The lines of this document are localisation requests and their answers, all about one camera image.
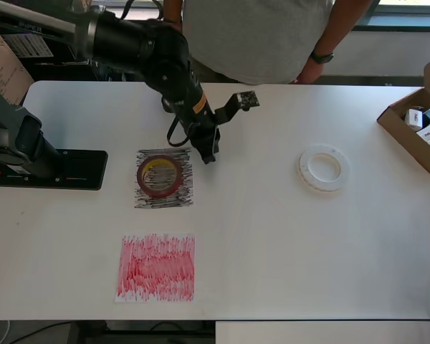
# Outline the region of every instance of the sticker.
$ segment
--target sticker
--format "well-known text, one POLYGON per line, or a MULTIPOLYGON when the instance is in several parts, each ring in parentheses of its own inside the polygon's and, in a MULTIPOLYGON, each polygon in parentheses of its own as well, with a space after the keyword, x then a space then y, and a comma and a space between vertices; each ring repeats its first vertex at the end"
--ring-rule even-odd
POLYGON ((3 38, 20 59, 54 56, 44 39, 36 34, 4 34, 3 38))
POLYGON ((7 165, 7 166, 10 167, 10 169, 16 173, 30 175, 30 172, 28 172, 28 170, 26 170, 25 168, 23 168, 21 166, 14 166, 14 165, 7 165))
POLYGON ((202 93, 201 99, 198 101, 196 105, 193 106, 194 113, 196 114, 200 113, 204 108, 204 106, 206 106, 206 103, 207 103, 206 94, 202 93))

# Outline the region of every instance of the paper with red scribbles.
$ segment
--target paper with red scribbles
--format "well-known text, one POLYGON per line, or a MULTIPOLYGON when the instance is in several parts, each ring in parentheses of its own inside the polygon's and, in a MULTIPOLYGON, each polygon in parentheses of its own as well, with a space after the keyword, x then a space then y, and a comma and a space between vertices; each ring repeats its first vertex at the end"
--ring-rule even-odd
POLYGON ((116 302, 192 301, 192 234, 124 236, 116 302))

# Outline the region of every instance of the wristwatch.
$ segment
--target wristwatch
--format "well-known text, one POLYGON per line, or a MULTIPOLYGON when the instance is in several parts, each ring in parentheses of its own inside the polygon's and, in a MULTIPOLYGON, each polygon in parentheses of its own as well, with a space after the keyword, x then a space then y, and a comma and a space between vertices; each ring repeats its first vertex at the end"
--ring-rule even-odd
POLYGON ((333 53, 329 54, 329 55, 323 55, 323 56, 319 56, 317 55, 315 52, 312 52, 310 54, 310 56, 314 59, 314 61, 316 61, 319 65, 323 65, 324 63, 328 63, 329 61, 331 61, 333 59, 333 57, 335 56, 333 53))

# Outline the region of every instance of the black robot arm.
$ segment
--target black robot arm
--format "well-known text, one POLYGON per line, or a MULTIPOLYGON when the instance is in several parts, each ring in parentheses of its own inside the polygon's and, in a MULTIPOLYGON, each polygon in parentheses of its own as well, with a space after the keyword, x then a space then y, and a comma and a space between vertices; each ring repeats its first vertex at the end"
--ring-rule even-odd
POLYGON ((100 7, 74 14, 47 6, 32 11, 0 1, 0 26, 65 42, 78 55, 140 73, 149 87, 162 94, 165 109, 176 115, 169 143, 179 146, 190 140, 204 163, 215 161, 218 153, 218 125, 231 120, 240 109, 259 105, 254 92, 241 92, 213 112, 192 72, 185 37, 161 21, 132 23, 100 7), (175 144, 170 139, 178 123, 187 139, 175 144))

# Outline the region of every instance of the open cardboard box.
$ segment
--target open cardboard box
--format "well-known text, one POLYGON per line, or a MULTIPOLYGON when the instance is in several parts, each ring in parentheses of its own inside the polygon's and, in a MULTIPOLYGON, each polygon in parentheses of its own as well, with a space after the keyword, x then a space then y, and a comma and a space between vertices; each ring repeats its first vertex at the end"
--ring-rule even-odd
POLYGON ((406 110, 413 106, 430 108, 430 63, 424 68, 424 84, 424 88, 387 107, 378 123, 430 173, 430 145, 403 121, 406 110))

